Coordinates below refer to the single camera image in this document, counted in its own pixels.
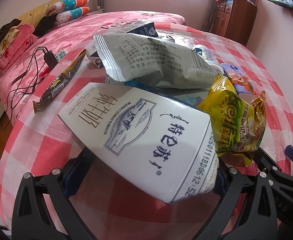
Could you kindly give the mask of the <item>yellow green snack bag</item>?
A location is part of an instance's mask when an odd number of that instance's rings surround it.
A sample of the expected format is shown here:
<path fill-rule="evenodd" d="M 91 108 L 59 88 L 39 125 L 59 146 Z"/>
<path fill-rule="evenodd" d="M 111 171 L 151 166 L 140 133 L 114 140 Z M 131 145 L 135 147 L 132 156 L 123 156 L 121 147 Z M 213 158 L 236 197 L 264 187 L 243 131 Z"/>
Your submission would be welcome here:
<path fill-rule="evenodd" d="M 250 166 L 266 128 L 265 92 L 250 102 L 236 92 L 228 77 L 217 74 L 198 109 L 209 114 L 217 155 L 241 156 Z"/>

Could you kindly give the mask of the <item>cartoon pillow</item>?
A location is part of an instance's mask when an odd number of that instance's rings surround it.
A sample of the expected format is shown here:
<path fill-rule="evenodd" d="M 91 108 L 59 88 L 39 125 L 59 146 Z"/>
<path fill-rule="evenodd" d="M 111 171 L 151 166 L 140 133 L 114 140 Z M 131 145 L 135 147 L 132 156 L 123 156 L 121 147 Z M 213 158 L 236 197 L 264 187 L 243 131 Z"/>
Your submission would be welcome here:
<path fill-rule="evenodd" d="M 83 15 L 88 14 L 91 12 L 90 7 L 79 7 L 69 11 L 60 12 L 57 14 L 55 18 L 55 25 L 63 24 L 77 18 L 80 18 Z"/>
<path fill-rule="evenodd" d="M 84 7 L 89 0 L 63 0 L 50 5 L 46 10 L 46 16 L 55 15 L 64 11 Z"/>

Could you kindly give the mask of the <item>grey wet wipes pack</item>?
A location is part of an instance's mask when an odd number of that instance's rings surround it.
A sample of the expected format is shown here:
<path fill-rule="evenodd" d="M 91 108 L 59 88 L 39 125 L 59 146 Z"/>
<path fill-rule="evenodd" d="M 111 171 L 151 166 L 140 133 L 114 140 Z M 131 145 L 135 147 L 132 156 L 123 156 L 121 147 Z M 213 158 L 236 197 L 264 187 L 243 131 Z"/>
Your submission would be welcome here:
<path fill-rule="evenodd" d="M 191 48 L 133 33 L 95 35 L 94 45 L 114 81 L 136 81 L 151 87 L 210 88 L 223 70 Z"/>

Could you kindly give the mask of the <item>small cartoon tissue pack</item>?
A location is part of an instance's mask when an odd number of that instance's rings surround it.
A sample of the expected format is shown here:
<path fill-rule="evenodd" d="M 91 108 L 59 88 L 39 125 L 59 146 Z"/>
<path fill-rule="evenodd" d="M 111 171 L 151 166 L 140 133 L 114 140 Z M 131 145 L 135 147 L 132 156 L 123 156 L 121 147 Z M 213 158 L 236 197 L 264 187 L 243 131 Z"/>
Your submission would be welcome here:
<path fill-rule="evenodd" d="M 238 94 L 258 94 L 252 81 L 241 67 L 223 63 L 222 68 Z"/>

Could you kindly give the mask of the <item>red checked tablecloth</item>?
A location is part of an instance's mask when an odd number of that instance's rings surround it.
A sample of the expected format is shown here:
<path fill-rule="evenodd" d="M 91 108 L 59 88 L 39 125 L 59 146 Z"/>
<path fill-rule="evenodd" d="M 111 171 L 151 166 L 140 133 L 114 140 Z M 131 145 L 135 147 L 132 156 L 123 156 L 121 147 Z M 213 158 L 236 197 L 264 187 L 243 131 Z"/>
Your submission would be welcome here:
<path fill-rule="evenodd" d="M 220 62 L 242 67 L 259 91 L 266 92 L 267 126 L 262 148 L 293 176 L 293 163 L 284 149 L 293 146 L 293 114 L 280 87 L 263 64 L 243 45 L 226 38 L 173 23 L 156 24 L 161 35 L 179 44 L 202 44 Z M 83 50 L 92 36 L 69 52 L 41 82 L 19 113 L 0 161 L 0 216 L 11 226 L 15 197 L 23 174 L 48 174 L 76 157 L 82 145 L 58 117 L 60 109 L 89 82 L 103 82 L 105 72 L 84 59 L 76 76 L 49 108 L 35 114 L 38 100 L 56 76 Z M 210 216 L 219 198 L 213 193 L 166 205 L 117 175 L 102 161 L 90 168 L 71 202 L 99 239 L 191 239 Z"/>

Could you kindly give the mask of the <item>pink folded quilt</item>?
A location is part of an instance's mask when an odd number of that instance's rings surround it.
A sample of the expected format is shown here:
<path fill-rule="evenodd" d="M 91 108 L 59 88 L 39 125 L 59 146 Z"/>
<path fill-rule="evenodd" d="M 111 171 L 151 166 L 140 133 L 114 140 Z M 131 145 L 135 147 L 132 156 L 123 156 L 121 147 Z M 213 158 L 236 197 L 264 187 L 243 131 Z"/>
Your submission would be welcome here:
<path fill-rule="evenodd" d="M 15 63 L 19 57 L 37 40 L 33 34 L 35 27 L 22 24 L 17 27 L 19 33 L 0 57 L 0 68 L 6 69 Z"/>

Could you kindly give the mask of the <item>upper cartoon pillow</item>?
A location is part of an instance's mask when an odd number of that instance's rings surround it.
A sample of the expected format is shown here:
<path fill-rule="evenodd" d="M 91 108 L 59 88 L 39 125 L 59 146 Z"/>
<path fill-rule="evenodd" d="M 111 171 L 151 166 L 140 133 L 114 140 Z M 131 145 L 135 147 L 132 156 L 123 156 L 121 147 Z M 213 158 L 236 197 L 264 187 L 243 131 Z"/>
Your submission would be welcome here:
<path fill-rule="evenodd" d="M 50 5 L 46 10 L 46 16 L 55 15 L 64 11 L 84 7 L 89 0 L 63 0 Z"/>

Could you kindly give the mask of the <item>pink bed with blanket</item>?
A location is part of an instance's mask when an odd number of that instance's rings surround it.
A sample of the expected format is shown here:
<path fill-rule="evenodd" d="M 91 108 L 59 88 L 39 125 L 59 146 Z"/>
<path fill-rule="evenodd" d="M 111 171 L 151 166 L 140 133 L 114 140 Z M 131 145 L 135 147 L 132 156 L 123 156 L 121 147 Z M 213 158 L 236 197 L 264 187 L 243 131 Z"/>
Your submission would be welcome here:
<path fill-rule="evenodd" d="M 19 113 L 31 96 L 32 87 L 41 80 L 40 72 L 47 68 L 44 53 L 54 54 L 60 49 L 71 52 L 78 43 L 102 30 L 102 26 L 124 25 L 133 21 L 151 21 L 185 25 L 186 20 L 178 14 L 154 11 L 116 11 L 88 14 L 62 27 L 54 28 L 38 37 L 19 59 L 6 69 L 0 68 L 0 100 L 14 124 Z"/>

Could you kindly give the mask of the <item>lower cartoon pillow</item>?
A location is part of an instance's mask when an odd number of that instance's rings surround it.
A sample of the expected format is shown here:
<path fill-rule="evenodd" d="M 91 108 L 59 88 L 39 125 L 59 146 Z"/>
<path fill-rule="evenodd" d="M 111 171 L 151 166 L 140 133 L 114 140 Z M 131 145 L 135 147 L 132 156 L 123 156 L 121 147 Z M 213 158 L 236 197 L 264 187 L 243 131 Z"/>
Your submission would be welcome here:
<path fill-rule="evenodd" d="M 63 24 L 77 18 L 80 18 L 83 15 L 88 14 L 91 12 L 90 7 L 79 7 L 69 11 L 60 12 L 57 14 L 55 18 L 55 25 Z"/>

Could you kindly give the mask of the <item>black charger adapter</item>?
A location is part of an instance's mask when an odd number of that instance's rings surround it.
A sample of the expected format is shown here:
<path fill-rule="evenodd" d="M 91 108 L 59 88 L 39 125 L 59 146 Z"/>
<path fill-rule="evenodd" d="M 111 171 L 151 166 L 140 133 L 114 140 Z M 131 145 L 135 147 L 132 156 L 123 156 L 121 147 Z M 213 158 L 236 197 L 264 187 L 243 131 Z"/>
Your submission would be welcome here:
<path fill-rule="evenodd" d="M 46 52 L 43 58 L 50 70 L 54 69 L 59 63 L 52 51 Z"/>

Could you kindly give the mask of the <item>crushed clear plastic bottle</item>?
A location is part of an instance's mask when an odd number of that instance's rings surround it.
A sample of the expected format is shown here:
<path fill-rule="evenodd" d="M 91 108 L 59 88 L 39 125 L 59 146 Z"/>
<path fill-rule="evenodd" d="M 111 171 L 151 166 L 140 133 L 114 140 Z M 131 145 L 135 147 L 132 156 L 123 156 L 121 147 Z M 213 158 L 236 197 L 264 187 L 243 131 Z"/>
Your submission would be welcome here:
<path fill-rule="evenodd" d="M 193 46 L 192 50 L 200 55 L 200 57 L 202 57 L 217 74 L 224 74 L 224 70 L 221 64 L 217 61 L 217 58 L 206 46 L 197 44 Z"/>

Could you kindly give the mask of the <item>black gold snack wrapper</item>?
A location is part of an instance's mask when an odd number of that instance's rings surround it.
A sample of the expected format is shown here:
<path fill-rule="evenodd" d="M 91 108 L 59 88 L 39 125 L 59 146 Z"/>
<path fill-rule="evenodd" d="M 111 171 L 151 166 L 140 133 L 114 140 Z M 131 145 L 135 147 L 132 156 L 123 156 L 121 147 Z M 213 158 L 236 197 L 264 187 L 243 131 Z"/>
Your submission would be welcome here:
<path fill-rule="evenodd" d="M 78 71 L 85 55 L 86 49 L 83 49 L 76 57 L 76 59 L 73 60 L 72 63 L 66 69 L 64 69 L 61 74 L 57 76 L 48 86 L 48 88 L 42 94 L 40 101 L 33 101 L 33 110 L 35 114 L 40 112 L 46 105 L 51 103 L 57 94 L 59 94 L 59 92 L 61 92 L 61 90 L 63 90 L 66 85 L 68 85 L 68 83 Z"/>

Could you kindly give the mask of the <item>brown wooden cabinet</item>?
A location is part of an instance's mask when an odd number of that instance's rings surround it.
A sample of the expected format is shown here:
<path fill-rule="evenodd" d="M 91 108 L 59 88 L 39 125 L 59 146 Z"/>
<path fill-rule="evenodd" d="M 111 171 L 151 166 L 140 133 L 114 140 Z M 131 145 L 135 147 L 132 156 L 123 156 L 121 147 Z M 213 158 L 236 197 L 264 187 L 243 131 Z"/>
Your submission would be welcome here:
<path fill-rule="evenodd" d="M 212 33 L 246 46 L 256 15 L 257 7 L 245 0 L 215 2 Z"/>

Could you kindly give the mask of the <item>white milk carton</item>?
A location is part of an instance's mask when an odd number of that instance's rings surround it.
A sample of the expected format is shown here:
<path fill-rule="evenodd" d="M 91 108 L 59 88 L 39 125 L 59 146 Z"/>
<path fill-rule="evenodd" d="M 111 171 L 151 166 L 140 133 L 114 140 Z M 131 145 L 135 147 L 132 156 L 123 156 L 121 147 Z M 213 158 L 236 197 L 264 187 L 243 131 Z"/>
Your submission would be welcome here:
<path fill-rule="evenodd" d="M 214 188 L 219 164 L 207 113 L 139 88 L 91 82 L 59 117 L 110 168 L 167 204 Z"/>

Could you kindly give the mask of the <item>beige power strip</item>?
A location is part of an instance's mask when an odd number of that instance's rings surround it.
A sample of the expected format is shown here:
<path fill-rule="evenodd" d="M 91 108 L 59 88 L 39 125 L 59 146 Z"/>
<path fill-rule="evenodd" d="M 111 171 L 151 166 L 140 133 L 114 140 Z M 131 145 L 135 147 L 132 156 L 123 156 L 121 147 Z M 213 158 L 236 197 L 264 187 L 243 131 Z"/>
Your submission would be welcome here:
<path fill-rule="evenodd" d="M 60 62 L 66 55 L 68 51 L 66 49 L 60 49 L 57 53 L 54 54 L 57 62 Z"/>

